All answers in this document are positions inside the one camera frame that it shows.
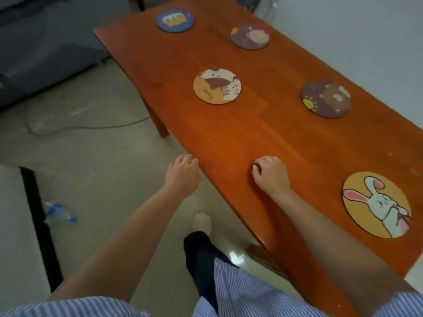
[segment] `striped shirt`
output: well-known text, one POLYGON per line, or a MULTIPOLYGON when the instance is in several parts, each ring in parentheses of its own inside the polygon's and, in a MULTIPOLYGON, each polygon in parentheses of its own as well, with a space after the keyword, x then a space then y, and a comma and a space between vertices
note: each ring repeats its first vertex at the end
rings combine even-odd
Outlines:
MULTIPOLYGON (((247 272, 219 259, 214 261, 214 280, 219 317, 324 317, 325 313, 277 290, 247 272)), ((29 304, 13 308, 0 317, 147 317, 127 302, 106 297, 86 297, 56 302, 29 304)), ((374 317, 423 316, 423 296, 398 293, 374 317)), ((209 302, 201 297, 193 317, 217 317, 209 302)))

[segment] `orange wooden tabletop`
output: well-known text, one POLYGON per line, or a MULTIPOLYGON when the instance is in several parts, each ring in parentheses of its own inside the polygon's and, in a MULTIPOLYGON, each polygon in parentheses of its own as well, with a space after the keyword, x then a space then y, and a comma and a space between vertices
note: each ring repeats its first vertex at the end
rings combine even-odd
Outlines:
POLYGON ((255 186, 252 164, 263 155, 279 156, 301 197, 398 273, 412 267, 423 249, 423 131, 414 124, 233 0, 174 0, 95 33, 305 300, 332 316, 356 315, 288 217, 255 186), (156 26, 156 17, 173 8, 194 15, 189 30, 156 26), (242 22, 263 26, 269 45, 248 51, 232 43, 230 31, 242 22), (197 97, 193 80, 219 68, 235 73, 242 90, 216 106, 197 97), (346 117, 325 119, 302 103, 301 88, 325 79, 351 94, 346 117), (413 216, 403 237, 375 237, 348 215, 341 188, 358 171, 381 174, 403 190, 413 216))

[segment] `shirt sleeve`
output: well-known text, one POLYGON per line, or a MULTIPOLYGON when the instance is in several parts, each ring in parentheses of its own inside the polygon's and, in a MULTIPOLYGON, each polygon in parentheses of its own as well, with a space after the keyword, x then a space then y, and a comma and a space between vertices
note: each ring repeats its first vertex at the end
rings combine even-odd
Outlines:
POLYGON ((421 317, 423 316, 423 295, 419 293, 397 293, 384 304, 373 317, 421 317))
POLYGON ((13 308, 0 317, 148 317, 123 300, 106 297, 85 297, 29 304, 13 308))

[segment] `coaster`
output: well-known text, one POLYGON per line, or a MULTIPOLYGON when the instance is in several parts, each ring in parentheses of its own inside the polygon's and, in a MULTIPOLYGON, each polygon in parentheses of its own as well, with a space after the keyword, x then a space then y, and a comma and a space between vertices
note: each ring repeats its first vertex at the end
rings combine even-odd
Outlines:
POLYGON ((333 81, 307 83, 301 90, 301 98, 310 111, 324 118, 340 118, 351 109, 351 95, 333 81))
POLYGON ((157 17, 157 25, 167 32, 183 32, 188 30, 194 24, 194 17, 191 12, 173 9, 162 12, 157 17))
POLYGON ((255 24, 240 24, 230 32, 230 38, 239 47, 257 50, 269 44, 270 36, 255 24))
POLYGON ((411 209, 404 193, 392 181, 373 172, 357 172, 342 187, 345 208, 365 231, 382 238, 397 238, 411 224, 411 209))
POLYGON ((201 100, 212 104, 225 104, 238 97, 241 82, 228 70, 208 69, 194 79, 193 87, 201 100))

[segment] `cat coaster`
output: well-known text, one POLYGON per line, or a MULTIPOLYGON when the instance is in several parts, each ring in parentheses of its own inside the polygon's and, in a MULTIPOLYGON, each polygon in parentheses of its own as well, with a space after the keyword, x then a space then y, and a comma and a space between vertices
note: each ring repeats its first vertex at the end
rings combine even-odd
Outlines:
POLYGON ((332 81, 307 83, 301 90, 301 98, 310 111, 329 119, 343 117, 351 109, 351 95, 332 81))
POLYGON ((194 79, 193 87, 201 100, 212 104, 225 104, 238 97, 241 82, 228 70, 208 69, 194 79))
POLYGON ((365 231, 382 238, 405 234, 412 221, 404 193, 392 181, 373 172, 357 172, 342 187, 350 216, 365 231))
POLYGON ((239 47, 257 50, 269 44, 270 36, 255 24, 240 24, 230 32, 230 38, 239 47))
POLYGON ((163 31, 183 32, 193 26, 194 17, 191 12, 173 9, 161 13, 157 17, 156 23, 163 31))

